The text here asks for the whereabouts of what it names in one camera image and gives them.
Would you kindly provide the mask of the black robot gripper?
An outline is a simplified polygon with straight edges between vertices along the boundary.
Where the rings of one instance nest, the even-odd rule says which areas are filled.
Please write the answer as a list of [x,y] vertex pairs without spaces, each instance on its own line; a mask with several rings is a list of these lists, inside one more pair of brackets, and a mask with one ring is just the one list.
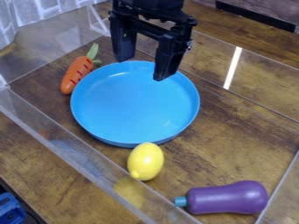
[[184,0],[112,0],[109,31],[117,62],[134,57],[136,34],[158,39],[154,53],[153,79],[172,76],[190,49],[196,19],[182,12]]

